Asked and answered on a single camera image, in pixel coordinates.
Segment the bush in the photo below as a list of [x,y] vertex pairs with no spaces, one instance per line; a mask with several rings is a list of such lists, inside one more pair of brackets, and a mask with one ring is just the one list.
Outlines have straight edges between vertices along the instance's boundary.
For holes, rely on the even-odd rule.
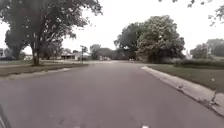
[[177,67],[192,67],[192,68],[224,68],[224,61],[192,59],[176,61]]

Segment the sky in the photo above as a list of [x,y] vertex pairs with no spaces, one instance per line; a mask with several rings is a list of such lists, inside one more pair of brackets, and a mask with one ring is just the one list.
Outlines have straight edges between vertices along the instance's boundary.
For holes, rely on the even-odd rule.
[[[133,22],[144,22],[151,16],[170,15],[177,23],[177,31],[185,39],[185,48],[190,50],[197,44],[205,43],[208,39],[224,38],[224,24],[210,27],[208,15],[214,14],[215,9],[224,5],[223,0],[213,0],[211,3],[200,5],[196,3],[193,8],[187,8],[190,0],[99,0],[103,6],[103,15],[94,16],[90,11],[83,13],[89,17],[91,25],[83,29],[74,29],[76,39],[65,39],[64,48],[80,50],[80,45],[87,47],[92,44],[101,44],[102,47],[115,49],[113,41],[122,29]],[[0,24],[0,48],[6,48],[4,43],[6,24]],[[28,47],[24,50],[31,54]]]

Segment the asphalt road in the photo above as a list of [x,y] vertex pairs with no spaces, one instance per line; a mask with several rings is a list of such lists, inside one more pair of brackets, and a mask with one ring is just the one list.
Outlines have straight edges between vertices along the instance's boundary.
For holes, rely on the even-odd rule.
[[224,128],[224,119],[141,70],[107,63],[0,82],[12,128]]

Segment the lawn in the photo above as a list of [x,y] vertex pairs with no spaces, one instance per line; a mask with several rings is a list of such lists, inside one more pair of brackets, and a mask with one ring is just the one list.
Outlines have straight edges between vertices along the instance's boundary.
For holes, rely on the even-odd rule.
[[149,67],[224,93],[223,69],[182,68],[172,65],[149,65]]
[[0,66],[8,66],[8,65],[27,65],[32,64],[32,60],[20,60],[20,61],[0,61]]
[[38,67],[33,66],[6,67],[6,68],[0,68],[0,76],[9,76],[13,74],[33,73],[40,71],[56,70],[62,68],[76,68],[84,66],[87,66],[87,64],[52,64],[52,65],[42,65]]

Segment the curb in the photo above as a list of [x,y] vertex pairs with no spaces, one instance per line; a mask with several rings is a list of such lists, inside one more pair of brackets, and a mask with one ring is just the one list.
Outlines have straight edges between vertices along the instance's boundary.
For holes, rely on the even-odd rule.
[[141,69],[145,70],[146,72],[149,72],[150,74],[157,77],[161,81],[171,85],[173,88],[193,98],[202,105],[210,108],[218,115],[224,117],[223,93],[216,93],[215,91],[210,90],[199,84],[192,83],[182,78],[172,76],[167,73],[160,72],[146,66],[142,67]]
[[74,69],[74,68],[62,68],[62,69],[57,69],[57,70],[40,71],[40,72],[34,72],[34,73],[21,73],[18,75],[10,75],[10,76],[6,76],[6,77],[2,77],[2,78],[0,78],[0,81],[16,80],[16,79],[41,76],[41,75],[51,74],[51,73],[66,72],[66,71],[70,71],[72,69]]

